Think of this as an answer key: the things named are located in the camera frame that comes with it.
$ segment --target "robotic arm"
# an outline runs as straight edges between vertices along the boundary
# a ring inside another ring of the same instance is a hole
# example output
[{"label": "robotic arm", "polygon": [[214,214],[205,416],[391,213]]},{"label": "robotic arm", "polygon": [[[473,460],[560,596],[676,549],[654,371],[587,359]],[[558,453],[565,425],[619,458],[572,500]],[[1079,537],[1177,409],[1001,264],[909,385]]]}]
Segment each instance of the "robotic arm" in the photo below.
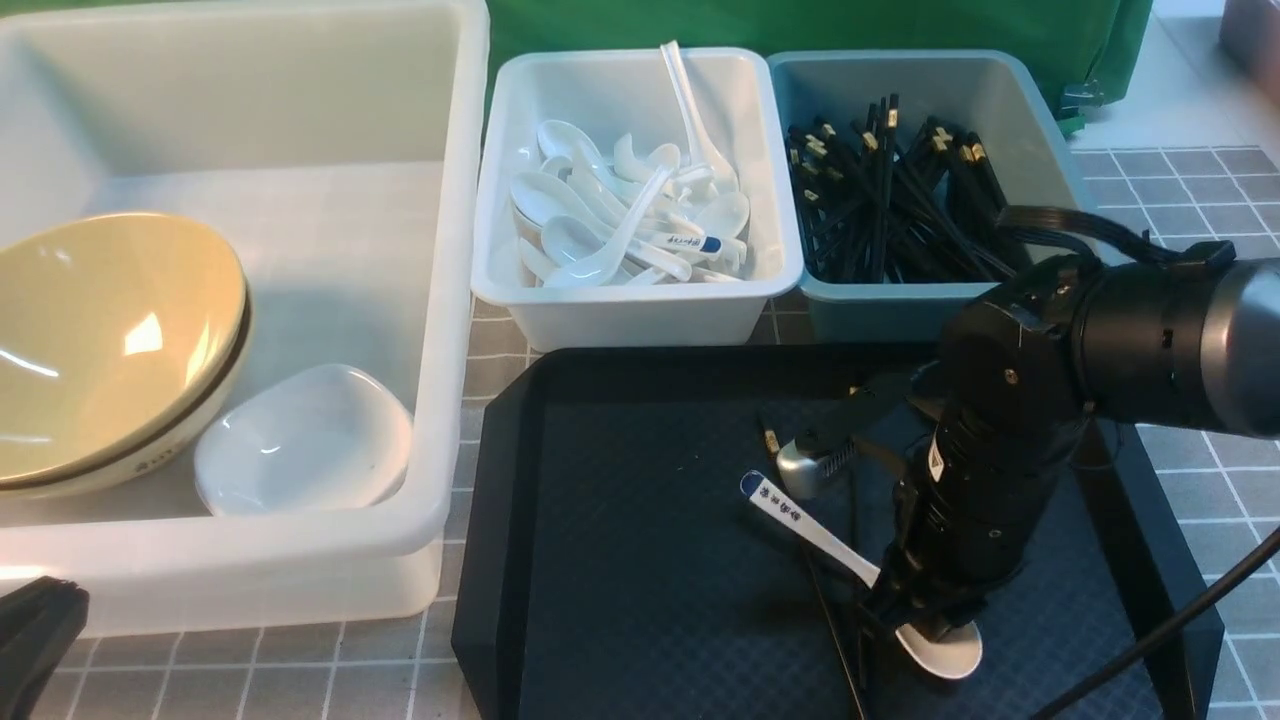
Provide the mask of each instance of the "robotic arm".
[{"label": "robotic arm", "polygon": [[[1138,261],[1037,264],[968,304],[915,378],[940,373],[950,391],[915,400],[937,429],[897,460],[896,537],[863,609],[932,639],[1016,577],[1092,418],[1280,436],[1277,266],[1236,260],[1230,242],[1171,252],[1069,210],[1010,208],[1001,224],[1091,234]],[[860,430],[904,393],[901,378],[873,380],[785,447],[788,489],[812,496],[851,448],[865,452]]]}]

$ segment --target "white ceramic spoon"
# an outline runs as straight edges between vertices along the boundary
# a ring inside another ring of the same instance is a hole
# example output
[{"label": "white ceramic spoon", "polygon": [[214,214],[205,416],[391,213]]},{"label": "white ceramic spoon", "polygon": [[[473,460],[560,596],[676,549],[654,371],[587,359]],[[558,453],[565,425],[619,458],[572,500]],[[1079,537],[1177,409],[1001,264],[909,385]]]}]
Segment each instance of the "white ceramic spoon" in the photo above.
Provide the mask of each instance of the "white ceramic spoon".
[{"label": "white ceramic spoon", "polygon": [[534,277],[543,282],[547,282],[547,278],[552,277],[552,273],[559,268],[541,250],[534,247],[534,243],[522,237],[516,238],[516,247],[520,251],[520,261],[529,268],[530,273],[534,273]]},{"label": "white ceramic spoon", "polygon": [[746,261],[746,243],[737,240],[737,236],[746,227],[750,215],[751,201],[741,192],[719,195],[694,215],[695,225],[707,234],[721,238],[724,251],[719,260],[731,273],[739,272]]},{"label": "white ceramic spoon", "polygon": [[[573,146],[572,169],[564,182],[577,193],[591,214],[609,227],[617,228],[627,215],[627,206],[605,190],[599,178],[591,173],[585,150],[581,143]],[[653,208],[646,210],[645,215],[640,220],[636,237],[649,245],[663,250],[698,254],[700,259],[708,260],[721,256],[724,243],[717,237],[708,237],[703,228],[686,220],[682,215],[655,211]]]},{"label": "white ceramic spoon", "polygon": [[[580,245],[582,241],[590,242],[590,246]],[[576,263],[582,258],[586,258],[588,255],[598,251],[602,246],[603,241],[595,233],[591,233],[589,237],[588,236],[570,237],[564,233],[543,236],[543,250],[547,251],[545,256],[549,256],[550,261],[554,263],[553,268],[556,265],[563,266],[571,263]],[[536,247],[532,246],[530,247],[534,251],[538,251]],[[636,268],[632,263],[623,261],[622,268],[618,268],[618,272],[613,274],[613,279],[611,279],[607,284],[631,284],[631,286],[658,284],[659,282],[669,277],[671,275],[663,273],[658,268],[648,268],[645,270],[640,270],[640,268]]]},{"label": "white ceramic spoon", "polygon": [[604,161],[604,155],[600,154],[600,149],[591,142],[591,138],[585,132],[572,123],[566,123],[564,120],[543,120],[538,123],[538,149],[548,158],[556,155],[573,158],[575,152],[581,152],[591,173],[609,192],[628,202],[634,202],[640,196],[640,186],[612,174],[609,165]]},{"label": "white ceramic spoon", "polygon": [[538,168],[538,172],[547,173],[548,176],[564,179],[570,170],[573,169],[573,161],[563,155],[552,155],[550,158],[543,160],[543,167]]},{"label": "white ceramic spoon", "polygon": [[635,147],[631,145],[630,132],[613,143],[613,172],[622,179],[646,182],[659,165],[678,168],[680,147],[676,147],[671,142],[659,145],[648,158],[640,160],[636,158]]},{"label": "white ceramic spoon", "polygon": [[[876,584],[879,568],[818,524],[764,474],[751,470],[742,475],[739,487],[742,495],[751,500],[751,505],[829,555],[836,562],[852,570],[867,587]],[[973,623],[951,630],[940,642],[929,642],[914,626],[902,625],[897,629],[897,641],[920,667],[946,680],[968,678],[982,662],[982,635],[978,634],[978,625]]]},{"label": "white ceramic spoon", "polygon": [[[545,229],[547,223],[556,215],[568,215],[599,237],[613,234],[613,228],[591,214],[573,188],[552,176],[518,173],[511,178],[511,200],[516,204],[516,209],[539,228]],[[626,254],[632,260],[658,268],[680,282],[687,281],[692,274],[687,260],[640,240],[627,245]]]},{"label": "white ceramic spoon", "polygon": [[662,59],[667,63],[667,73],[671,74],[671,83],[676,90],[676,100],[680,102],[680,114],[685,119],[685,133],[689,136],[689,161],[694,165],[707,163],[714,173],[712,184],[719,193],[737,191],[737,173],[724,155],[712,142],[703,124],[703,115],[698,111],[698,101],[694,99],[694,88],[689,83],[689,73],[685,70],[685,60],[680,56],[680,45],[672,40],[662,46]]},{"label": "white ceramic spoon", "polygon": [[[667,183],[672,172],[675,172],[675,168],[658,168],[658,172],[645,183],[644,191],[640,192],[636,204],[631,206],[627,217],[622,219],[622,224],[613,231],[613,234],[609,236],[609,240],[599,252],[594,252],[588,258],[557,269],[547,278],[543,286],[590,287],[604,284],[612,278],[618,272],[618,266],[622,265],[622,259],[626,258],[627,246],[631,245],[632,237],[640,227],[640,219],[644,218],[645,210],[649,209],[649,205],[662,192],[662,186]],[[557,215],[543,227],[543,237],[554,237],[558,233],[584,236],[591,234],[591,228],[567,215]]]},{"label": "white ceramic spoon", "polygon": [[707,268],[701,268],[701,266],[698,266],[698,265],[694,265],[694,277],[692,277],[692,279],[694,279],[694,282],[700,282],[700,283],[737,283],[737,282],[742,282],[742,278],[736,278],[733,275],[726,275],[724,273],[717,273],[716,270],[709,270]]}]

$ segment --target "gray tile floor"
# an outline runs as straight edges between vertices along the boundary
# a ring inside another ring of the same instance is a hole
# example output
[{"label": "gray tile floor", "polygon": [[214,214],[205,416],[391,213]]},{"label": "gray tile floor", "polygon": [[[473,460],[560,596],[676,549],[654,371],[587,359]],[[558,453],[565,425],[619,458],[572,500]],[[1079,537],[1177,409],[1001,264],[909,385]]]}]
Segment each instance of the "gray tile floor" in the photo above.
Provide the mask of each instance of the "gray tile floor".
[{"label": "gray tile floor", "polygon": [[[1101,211],[1169,247],[1235,241],[1240,255],[1280,256],[1280,170],[1257,149],[1078,154]],[[448,646],[484,405],[534,352],[506,311],[472,311],[462,446],[445,525],[440,594],[408,619],[81,641],[35,717],[108,720],[479,717]],[[754,343],[805,343],[803,297],[771,302]],[[1206,579],[1280,523],[1280,445],[1140,428]],[[1280,574],[1224,601],[1228,624],[1210,716],[1280,720]]]}]

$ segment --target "beige bowl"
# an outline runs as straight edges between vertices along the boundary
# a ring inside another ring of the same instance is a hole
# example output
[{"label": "beige bowl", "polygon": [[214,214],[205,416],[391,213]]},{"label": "beige bowl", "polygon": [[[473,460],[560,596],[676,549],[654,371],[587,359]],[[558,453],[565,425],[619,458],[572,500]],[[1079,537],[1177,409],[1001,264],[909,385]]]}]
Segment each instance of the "beige bowl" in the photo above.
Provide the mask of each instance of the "beige bowl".
[{"label": "beige bowl", "polygon": [[244,366],[250,341],[253,336],[253,305],[250,296],[246,296],[244,319],[239,327],[236,342],[228,352],[227,363],[215,374],[205,392],[155,436],[143,441],[138,447],[109,457],[100,465],[90,466],[79,473],[0,486],[0,501],[45,500],[106,489],[166,465],[218,418],[218,413],[221,411],[232,387],[236,384],[236,377]]},{"label": "beige bowl", "polygon": [[225,364],[244,275],[186,218],[92,218],[0,251],[0,488],[140,446]]}]

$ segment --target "black cable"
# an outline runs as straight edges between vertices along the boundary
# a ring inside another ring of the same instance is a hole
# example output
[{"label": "black cable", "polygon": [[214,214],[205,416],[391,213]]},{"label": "black cable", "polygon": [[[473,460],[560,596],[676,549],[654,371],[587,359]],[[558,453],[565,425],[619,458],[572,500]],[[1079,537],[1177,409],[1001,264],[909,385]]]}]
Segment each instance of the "black cable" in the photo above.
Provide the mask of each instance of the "black cable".
[{"label": "black cable", "polygon": [[[777,466],[782,443],[773,430],[773,423],[765,416],[764,407],[755,409],[755,423],[760,430],[760,437],[764,439],[764,451],[769,456],[769,462]],[[840,669],[844,671],[845,682],[849,684],[849,697],[852,701],[850,720],[870,720],[870,715],[867,711],[867,700],[863,698],[858,680],[854,679],[854,671],[849,666],[849,656],[845,653],[845,642],[840,637],[836,616],[831,612],[831,605],[827,603],[827,593],[822,589],[822,578],[818,575],[818,562],[813,557],[813,548],[804,541],[800,541],[797,544],[800,546],[800,552],[804,555],[805,565],[809,568],[809,579],[813,582],[814,594],[818,596],[818,605],[822,606],[822,615],[827,619],[827,629],[831,630],[831,641],[836,646],[836,655],[840,656]]]},{"label": "black cable", "polygon": [[854,679],[854,671],[849,666],[849,656],[845,655],[845,642],[840,637],[840,628],[836,626],[836,616],[832,615],[831,606],[827,603],[827,594],[822,592],[822,579],[818,577],[818,564],[813,559],[813,550],[804,542],[800,543],[800,550],[804,552],[804,561],[809,568],[813,592],[818,596],[818,605],[822,606],[822,614],[827,619],[827,629],[831,630],[831,642],[835,643],[836,655],[840,656],[840,669],[844,671],[845,683],[849,685],[849,697],[852,700],[849,716],[852,720],[869,720],[870,715],[867,710],[867,701],[863,698],[863,692],[858,688],[858,680]]},{"label": "black cable", "polygon": [[1101,670],[1080,680],[1071,689],[1059,696],[1057,700],[1039,708],[1034,715],[1032,715],[1032,720],[1048,720],[1050,717],[1055,717],[1059,712],[1071,707],[1071,705],[1074,705],[1078,700],[1101,688],[1138,660],[1151,655],[1156,648],[1172,639],[1174,635],[1176,635],[1178,632],[1185,628],[1192,620],[1199,618],[1199,615],[1210,607],[1213,607],[1213,605],[1222,600],[1226,593],[1231,592],[1236,585],[1248,579],[1248,577],[1256,573],[1258,568],[1266,564],[1267,560],[1271,560],[1276,551],[1280,551],[1280,528],[1272,530],[1265,541],[1258,543],[1258,547],[1253,548],[1253,552],[1245,555],[1243,560],[1236,562],[1234,568],[1219,578],[1219,580],[1210,585],[1204,592],[1197,596],[1196,600],[1188,602],[1187,606],[1174,614],[1172,618],[1165,620],[1158,628],[1147,633],[1147,637],[1142,638],[1134,643],[1133,647],[1116,656],[1111,662],[1107,662]]},{"label": "black cable", "polygon": [[1075,461],[1074,456],[1071,459],[1070,468],[1080,473],[1106,473],[1116,466],[1116,460],[1120,459],[1120,454],[1124,451],[1124,432],[1120,429],[1120,423],[1111,423],[1112,432],[1116,436],[1116,448],[1115,452],[1108,452],[1110,460],[1101,465],[1080,465]]},{"label": "black cable", "polygon": [[1018,228],[1014,231],[1000,231],[1009,233],[1009,237],[1015,242],[1021,242],[1023,245],[1039,245],[1043,247],[1060,247],[1062,250],[1070,250],[1076,255],[1097,258],[1097,252],[1089,247],[1088,242],[1075,237],[1074,234],[1068,234],[1065,232],[1057,231],[1037,231],[1029,228]]},{"label": "black cable", "polygon": [[1108,218],[1068,208],[1011,205],[1000,213],[996,227],[1083,234],[1106,242],[1139,263],[1165,264],[1178,258],[1178,252],[1153,245],[1146,233],[1139,236]]}]

